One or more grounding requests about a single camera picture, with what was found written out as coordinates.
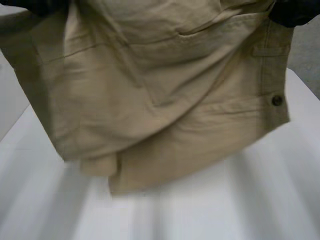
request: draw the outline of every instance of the hand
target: hand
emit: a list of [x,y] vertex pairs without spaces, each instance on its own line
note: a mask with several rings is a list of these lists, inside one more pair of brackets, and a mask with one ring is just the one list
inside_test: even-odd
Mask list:
[[304,25],[320,14],[320,0],[278,0],[269,18],[287,28]]
[[68,4],[68,0],[0,0],[0,4],[28,9],[44,17]]

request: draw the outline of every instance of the garment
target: garment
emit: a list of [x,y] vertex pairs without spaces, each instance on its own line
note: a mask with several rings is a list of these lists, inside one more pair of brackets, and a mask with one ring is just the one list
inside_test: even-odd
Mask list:
[[61,157],[119,194],[203,169],[289,121],[293,30],[268,19],[272,7],[73,1],[45,18],[0,18],[0,47]]

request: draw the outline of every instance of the white surface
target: white surface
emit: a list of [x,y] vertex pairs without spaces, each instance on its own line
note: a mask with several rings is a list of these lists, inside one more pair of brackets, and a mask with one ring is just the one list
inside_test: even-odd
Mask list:
[[292,122],[157,189],[111,198],[29,107],[0,143],[0,240],[319,240],[320,101],[288,70]]
[[0,141],[28,105],[29,101],[18,83],[14,70],[0,50]]

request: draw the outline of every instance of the brown button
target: brown button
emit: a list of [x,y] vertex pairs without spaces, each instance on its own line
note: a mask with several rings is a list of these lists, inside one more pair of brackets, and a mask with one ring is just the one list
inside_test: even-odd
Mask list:
[[284,99],[282,96],[276,95],[272,98],[272,104],[274,106],[280,106],[284,102]]

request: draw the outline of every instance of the khaki pants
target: khaki pants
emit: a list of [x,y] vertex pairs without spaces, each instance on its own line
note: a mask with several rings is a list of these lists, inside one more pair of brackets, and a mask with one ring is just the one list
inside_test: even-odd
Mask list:
[[0,47],[61,157],[123,193],[205,168],[288,122],[293,30],[268,20],[272,5],[74,1],[46,18],[0,18]]

